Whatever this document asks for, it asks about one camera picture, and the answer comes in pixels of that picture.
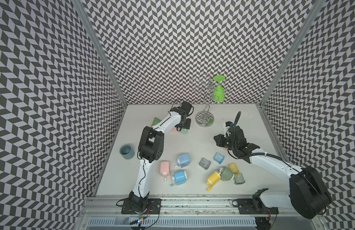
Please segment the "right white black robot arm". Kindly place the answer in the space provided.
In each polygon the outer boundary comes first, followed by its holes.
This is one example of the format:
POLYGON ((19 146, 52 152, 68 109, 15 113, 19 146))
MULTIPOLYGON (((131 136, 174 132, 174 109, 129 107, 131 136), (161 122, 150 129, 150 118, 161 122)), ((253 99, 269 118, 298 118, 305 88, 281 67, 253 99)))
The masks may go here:
POLYGON ((257 209, 291 209, 306 219, 312 219, 324 214, 332 203, 331 194, 315 168, 287 163, 281 157, 247 142, 239 126, 226 126, 225 134, 214 136, 214 140, 217 146, 226 148, 234 159, 265 169, 287 185, 285 190, 258 190, 252 196, 257 209))

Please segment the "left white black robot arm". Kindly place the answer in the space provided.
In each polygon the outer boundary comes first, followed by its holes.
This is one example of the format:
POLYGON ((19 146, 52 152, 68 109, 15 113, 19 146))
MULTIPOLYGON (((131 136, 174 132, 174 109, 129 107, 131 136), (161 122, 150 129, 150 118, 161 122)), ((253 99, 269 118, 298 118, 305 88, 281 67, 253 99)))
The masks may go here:
POLYGON ((149 196, 149 171, 153 163, 160 159, 164 150, 165 134, 176 128, 190 129, 194 107, 187 101, 182 101, 179 106, 172 107, 168 115, 153 127, 143 129, 138 145, 138 159, 140 160, 139 172, 134 189, 129 193, 128 201, 132 206, 144 210, 149 196))

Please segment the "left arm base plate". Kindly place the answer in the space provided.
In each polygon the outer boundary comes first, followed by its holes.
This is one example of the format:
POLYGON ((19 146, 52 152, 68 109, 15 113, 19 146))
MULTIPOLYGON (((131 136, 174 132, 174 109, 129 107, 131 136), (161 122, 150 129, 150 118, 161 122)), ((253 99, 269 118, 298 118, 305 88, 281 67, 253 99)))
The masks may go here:
POLYGON ((141 214, 148 213, 149 214, 159 214, 161 210, 161 202, 160 198, 152 198, 152 199, 138 199, 138 201, 131 201, 126 199, 122 204, 122 214, 141 214))

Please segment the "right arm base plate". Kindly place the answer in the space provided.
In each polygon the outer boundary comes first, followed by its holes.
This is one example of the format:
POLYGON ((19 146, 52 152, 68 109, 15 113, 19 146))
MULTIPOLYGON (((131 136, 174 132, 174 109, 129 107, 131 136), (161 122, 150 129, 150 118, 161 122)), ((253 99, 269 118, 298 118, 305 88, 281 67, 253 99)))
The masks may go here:
POLYGON ((279 214, 278 208, 266 207, 260 199, 236 199, 235 206, 238 208, 240 214, 262 214, 262 215, 276 215, 279 214))

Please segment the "mint green pencil sharpener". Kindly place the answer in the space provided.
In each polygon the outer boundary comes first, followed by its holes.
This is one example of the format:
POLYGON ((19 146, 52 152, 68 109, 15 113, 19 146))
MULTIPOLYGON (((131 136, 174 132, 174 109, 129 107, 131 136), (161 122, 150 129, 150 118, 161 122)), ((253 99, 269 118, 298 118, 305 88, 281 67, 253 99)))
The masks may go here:
POLYGON ((180 130, 180 133, 182 133, 182 134, 187 134, 188 132, 189 132, 188 129, 182 128, 182 129, 180 130))

